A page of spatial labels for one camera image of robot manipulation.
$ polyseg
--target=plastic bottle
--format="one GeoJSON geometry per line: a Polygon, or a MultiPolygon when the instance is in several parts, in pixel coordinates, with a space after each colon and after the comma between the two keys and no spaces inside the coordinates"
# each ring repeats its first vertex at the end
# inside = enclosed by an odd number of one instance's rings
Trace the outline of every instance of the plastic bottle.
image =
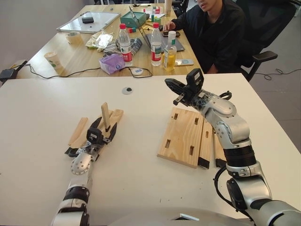
{"type": "Polygon", "coordinates": [[[154,23],[154,30],[151,34],[150,45],[151,45],[151,64],[153,66],[159,66],[161,64],[161,49],[162,39],[159,31],[159,23],[154,23]]]}
{"type": "Polygon", "coordinates": [[[168,44],[164,48],[163,66],[166,71],[171,71],[175,66],[177,47],[175,46],[175,31],[168,32],[168,44]]]}
{"type": "Polygon", "coordinates": [[[119,44],[126,67],[133,65],[130,37],[126,31],[126,25],[120,24],[119,44]]]}

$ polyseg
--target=gray floor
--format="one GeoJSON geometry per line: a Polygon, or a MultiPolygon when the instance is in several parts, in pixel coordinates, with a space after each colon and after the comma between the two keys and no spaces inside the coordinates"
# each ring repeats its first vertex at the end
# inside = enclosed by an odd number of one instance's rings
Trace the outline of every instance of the gray floor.
{"type": "MultiPolygon", "coordinates": [[[[188,8],[196,5],[189,1],[188,8]]],[[[257,72],[276,73],[279,68],[287,73],[301,68],[301,13],[267,48],[278,54],[278,58],[263,63],[257,72]]],[[[255,75],[250,84],[301,152],[301,71],[288,75],[272,75],[265,80],[255,75]]]]}

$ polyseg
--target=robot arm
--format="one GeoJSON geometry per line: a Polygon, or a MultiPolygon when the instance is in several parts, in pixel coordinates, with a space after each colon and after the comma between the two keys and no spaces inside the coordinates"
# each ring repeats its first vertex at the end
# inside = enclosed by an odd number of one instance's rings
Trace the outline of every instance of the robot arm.
{"type": "Polygon", "coordinates": [[[273,201],[268,183],[256,160],[249,138],[249,127],[228,100],[202,89],[204,77],[200,69],[186,77],[187,85],[165,79],[167,86],[182,103],[198,110],[214,128],[224,149],[226,169],[232,176],[227,189],[232,206],[247,214],[258,226],[300,225],[301,212],[282,201],[273,201]]]}
{"type": "Polygon", "coordinates": [[[87,204],[92,187],[92,166],[100,156],[100,150],[109,144],[117,129],[117,123],[111,128],[110,136],[104,137],[97,128],[102,120],[98,118],[87,131],[87,142],[79,149],[69,148],[66,154],[75,157],[71,163],[72,178],[63,201],[51,226],[89,226],[87,204]]]}

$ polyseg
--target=purple plastic bag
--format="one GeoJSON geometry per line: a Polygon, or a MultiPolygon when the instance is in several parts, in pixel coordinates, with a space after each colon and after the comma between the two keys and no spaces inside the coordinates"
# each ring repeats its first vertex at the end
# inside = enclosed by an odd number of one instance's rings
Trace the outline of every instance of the purple plastic bag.
{"type": "Polygon", "coordinates": [[[103,69],[108,74],[113,74],[116,71],[120,71],[125,68],[123,57],[117,54],[112,54],[105,58],[99,59],[100,68],[103,69]]]}

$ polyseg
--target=smartphone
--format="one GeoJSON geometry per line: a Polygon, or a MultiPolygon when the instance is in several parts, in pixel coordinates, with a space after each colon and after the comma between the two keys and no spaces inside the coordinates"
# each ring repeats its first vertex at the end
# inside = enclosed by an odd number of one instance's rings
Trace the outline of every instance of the smartphone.
{"type": "Polygon", "coordinates": [[[191,59],[176,59],[175,66],[189,66],[193,65],[193,60],[191,59]]]}
{"type": "MultiPolygon", "coordinates": [[[[179,32],[175,32],[175,36],[179,37],[181,34],[179,32]]],[[[163,37],[168,37],[168,32],[163,32],[163,37]]]]}

